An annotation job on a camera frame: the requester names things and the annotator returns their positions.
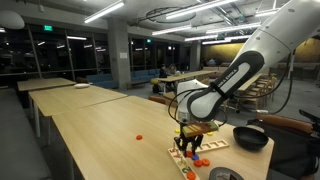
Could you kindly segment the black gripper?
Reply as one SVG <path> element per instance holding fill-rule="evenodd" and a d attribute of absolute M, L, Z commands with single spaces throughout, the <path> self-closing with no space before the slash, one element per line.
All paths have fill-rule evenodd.
<path fill-rule="evenodd" d="M 203 135 L 196 135 L 196 136 L 192 136 L 192 137 L 186 137 L 185 134 L 182 132 L 183 128 L 185 127 L 185 124 L 181 124 L 180 125 L 180 134 L 178 137 L 174 138 L 174 141 L 177 145 L 178 150 L 181 152 L 181 154 L 184 157 L 187 157 L 187 152 L 186 152 L 186 148 L 188 146 L 188 144 L 191 144 L 191 151 L 192 151 L 192 155 L 196 154 L 197 149 L 199 148 L 199 146 L 201 145 L 202 139 L 203 139 Z"/>

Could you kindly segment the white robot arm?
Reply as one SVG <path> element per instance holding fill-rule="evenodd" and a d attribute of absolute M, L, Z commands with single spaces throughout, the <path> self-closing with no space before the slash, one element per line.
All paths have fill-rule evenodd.
<path fill-rule="evenodd" d="M 287 2 L 258 27 L 215 81 L 205 85 L 194 79 L 177 85 L 177 122 L 184 127 L 212 121 L 239 87 L 317 35 L 319 27 L 320 0 Z"/>

